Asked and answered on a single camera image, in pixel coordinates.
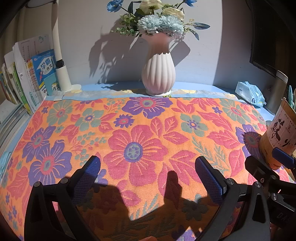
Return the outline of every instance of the thermos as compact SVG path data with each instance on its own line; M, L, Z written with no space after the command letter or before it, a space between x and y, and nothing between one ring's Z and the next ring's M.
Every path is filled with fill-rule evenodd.
M272 87L270 97L268 99L266 108L273 114L275 114L281 105L281 100L285 93L288 83L288 77L281 71L277 71L276 80Z

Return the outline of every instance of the wall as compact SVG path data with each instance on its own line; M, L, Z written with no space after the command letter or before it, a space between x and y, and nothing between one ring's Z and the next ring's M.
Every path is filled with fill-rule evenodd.
M109 13L109 0L60 0L59 35L63 59L72 83L98 83L106 81L139 80L145 63L147 43L142 38L120 36L111 33L119 18ZM130 1L125 0L127 8ZM186 20L211 27L198 31L200 41L193 34L174 45L172 57L176 65L177 81L212 84L221 41L221 0L199 0L196 7L184 5ZM50 33L50 4L26 9L24 37Z
M250 63L252 16L245 0L222 0L223 28L214 85L235 89L237 82L248 81L261 91L274 78Z

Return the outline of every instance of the metal bolt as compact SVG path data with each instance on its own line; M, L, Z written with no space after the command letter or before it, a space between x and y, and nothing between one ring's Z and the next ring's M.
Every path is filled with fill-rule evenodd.
M40 182L35 182L34 183L34 187L39 187L40 186Z
M68 180L69 180L69 179L66 178L66 177L62 178L62 179L61 179L61 184L65 184L65 183L67 183Z
M234 180L232 178L227 178L227 183L230 185L234 184Z
M275 200L277 200L277 195L275 193L272 193L271 198L275 201Z
M259 187L261 187L261 183L260 182L255 182L255 186L259 188Z

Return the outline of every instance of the white desk lamp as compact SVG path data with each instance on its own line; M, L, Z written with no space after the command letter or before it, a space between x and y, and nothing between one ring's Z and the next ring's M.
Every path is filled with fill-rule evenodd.
M57 72L57 78L59 80L59 85L61 88L61 91L67 92L72 90L80 90L81 85L72 85L68 71L66 66L64 65L64 61L62 58L61 53L61 46L59 43L59 25L58 25L58 7L59 7L59 0L53 1L53 0L31 0L28 2L27 7L33 8L33 7L39 7L42 5L45 5L47 3L52 2L52 39L54 44L54 55L56 58L56 72Z

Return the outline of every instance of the ribbed vase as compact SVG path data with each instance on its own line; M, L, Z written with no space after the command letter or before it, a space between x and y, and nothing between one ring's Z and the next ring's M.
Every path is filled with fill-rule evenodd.
M142 70L142 81L146 93L155 97L169 95L176 80L176 70L169 50L174 39L162 32L143 34L149 46L146 64Z

